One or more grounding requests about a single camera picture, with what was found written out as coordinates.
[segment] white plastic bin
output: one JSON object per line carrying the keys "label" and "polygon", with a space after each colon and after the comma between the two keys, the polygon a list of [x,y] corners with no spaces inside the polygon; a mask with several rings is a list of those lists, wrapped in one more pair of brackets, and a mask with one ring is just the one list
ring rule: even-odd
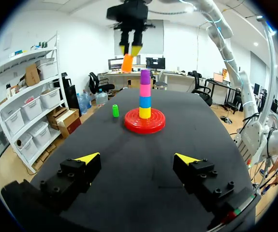
{"label": "white plastic bin", "polygon": [[54,58],[41,59],[36,62],[36,66],[41,71],[40,80],[58,75],[57,61],[54,61]]}
{"label": "white plastic bin", "polygon": [[22,106],[29,120],[33,120],[36,116],[42,113],[40,97],[35,98],[31,102]]}
{"label": "white plastic bin", "polygon": [[11,114],[4,122],[11,133],[13,135],[16,134],[25,125],[21,114],[21,108]]}
{"label": "white plastic bin", "polygon": [[51,138],[51,132],[48,129],[47,122],[40,122],[30,130],[38,147],[44,146]]}
{"label": "white plastic bin", "polygon": [[60,103],[59,89],[59,87],[47,89],[49,92],[40,95],[42,105],[46,109],[50,109]]}
{"label": "white plastic bin", "polygon": [[18,140],[21,141],[21,146],[19,147],[17,145],[17,142],[15,143],[15,145],[17,146],[18,150],[23,154],[23,156],[26,158],[26,160],[30,161],[31,158],[36,154],[38,150],[36,145],[34,144],[32,136],[28,133],[25,133]]}

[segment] red ring base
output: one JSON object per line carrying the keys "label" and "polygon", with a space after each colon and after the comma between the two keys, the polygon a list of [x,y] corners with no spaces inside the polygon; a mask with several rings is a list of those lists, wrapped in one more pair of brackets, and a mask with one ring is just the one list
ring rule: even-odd
{"label": "red ring base", "polygon": [[125,115],[125,126],[128,130],[138,134],[152,134],[159,132],[166,125],[166,117],[156,109],[151,109],[151,117],[143,119],[139,117],[139,108],[130,110]]}

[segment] black table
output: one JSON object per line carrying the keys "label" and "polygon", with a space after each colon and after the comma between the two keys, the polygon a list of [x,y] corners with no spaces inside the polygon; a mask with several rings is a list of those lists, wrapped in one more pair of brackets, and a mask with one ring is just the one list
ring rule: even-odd
{"label": "black table", "polygon": [[[113,118],[113,104],[120,118]],[[124,127],[123,117],[138,106],[139,90],[122,90],[66,139],[31,183],[39,187],[66,158],[100,152],[102,169],[91,188],[62,217],[101,232],[206,231],[214,215],[182,188],[172,170],[174,153],[209,159],[239,192],[252,185],[236,145],[196,94],[152,90],[152,107],[166,116],[166,127],[155,134]],[[247,216],[248,224],[254,221],[255,209]]]}
{"label": "black table", "polygon": [[213,79],[206,79],[206,80],[205,80],[205,87],[206,87],[206,83],[207,83],[207,82],[209,82],[209,83],[211,83],[211,84],[213,85],[213,86],[212,86],[212,91],[211,91],[211,98],[213,98],[213,93],[214,93],[214,87],[215,87],[215,85],[221,86],[221,87],[224,87],[224,88],[228,88],[228,89],[229,89],[229,93],[228,93],[228,96],[227,96],[227,100],[226,100],[226,102],[224,102],[224,104],[226,104],[226,103],[228,102],[228,100],[229,100],[230,91],[231,91],[231,90],[237,91],[235,88],[231,88],[230,86],[225,85],[225,84],[220,83],[220,82],[217,82],[217,81],[214,81]]}

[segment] stacked cups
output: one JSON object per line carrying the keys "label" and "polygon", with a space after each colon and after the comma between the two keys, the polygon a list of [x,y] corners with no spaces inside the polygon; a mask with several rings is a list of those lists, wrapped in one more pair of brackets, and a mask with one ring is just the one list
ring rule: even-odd
{"label": "stacked cups", "polygon": [[141,70],[139,117],[143,119],[150,118],[151,115],[151,93],[150,92],[151,92],[150,71]]}

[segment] orange cup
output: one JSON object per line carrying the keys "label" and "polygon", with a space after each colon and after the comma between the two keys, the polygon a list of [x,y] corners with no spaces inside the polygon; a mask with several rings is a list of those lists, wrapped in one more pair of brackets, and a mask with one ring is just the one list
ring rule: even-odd
{"label": "orange cup", "polygon": [[125,54],[121,70],[125,73],[130,73],[132,70],[133,57],[129,54]]}

